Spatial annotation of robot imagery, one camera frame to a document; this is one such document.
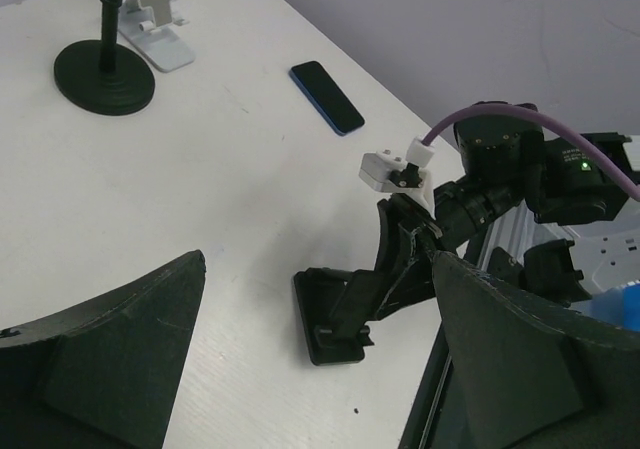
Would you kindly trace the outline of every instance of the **phone screen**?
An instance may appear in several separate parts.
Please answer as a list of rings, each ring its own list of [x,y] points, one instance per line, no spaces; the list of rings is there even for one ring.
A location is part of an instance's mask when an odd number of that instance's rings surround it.
[[[294,66],[291,77],[339,135],[364,125],[364,118],[319,62]]]

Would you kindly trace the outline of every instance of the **cable connector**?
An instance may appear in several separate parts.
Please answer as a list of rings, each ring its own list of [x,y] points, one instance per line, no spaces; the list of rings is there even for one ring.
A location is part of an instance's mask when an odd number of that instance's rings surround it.
[[[407,194],[433,215],[433,187],[427,165],[433,147],[415,138],[406,158],[390,150],[365,154],[360,165],[360,179],[374,191]]]

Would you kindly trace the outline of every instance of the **black pole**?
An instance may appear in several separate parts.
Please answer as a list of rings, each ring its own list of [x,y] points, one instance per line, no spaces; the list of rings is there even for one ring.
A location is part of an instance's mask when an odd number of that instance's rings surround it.
[[[100,46],[100,72],[116,70],[116,46],[118,41],[118,13],[122,0],[102,1],[102,45]]]

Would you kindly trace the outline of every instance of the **white table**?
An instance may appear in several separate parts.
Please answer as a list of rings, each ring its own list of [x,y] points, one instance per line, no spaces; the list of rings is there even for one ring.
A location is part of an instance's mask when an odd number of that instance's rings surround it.
[[[165,447],[395,447],[435,303],[372,324],[363,363],[317,368],[291,277],[373,266],[380,195],[358,179],[360,159],[428,127],[283,0],[179,7],[196,62],[156,73],[151,105],[122,118],[73,106],[53,82],[56,55],[98,37],[98,0],[0,10],[0,327],[200,248],[207,283]],[[337,137],[290,81],[311,59],[363,129]],[[435,182],[460,176],[454,149],[436,147]]]

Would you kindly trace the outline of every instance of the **black rectangular object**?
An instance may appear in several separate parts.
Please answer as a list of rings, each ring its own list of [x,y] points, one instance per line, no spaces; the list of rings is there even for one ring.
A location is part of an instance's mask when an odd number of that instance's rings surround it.
[[[344,136],[364,125],[364,118],[317,61],[291,68],[291,77],[333,130]]]

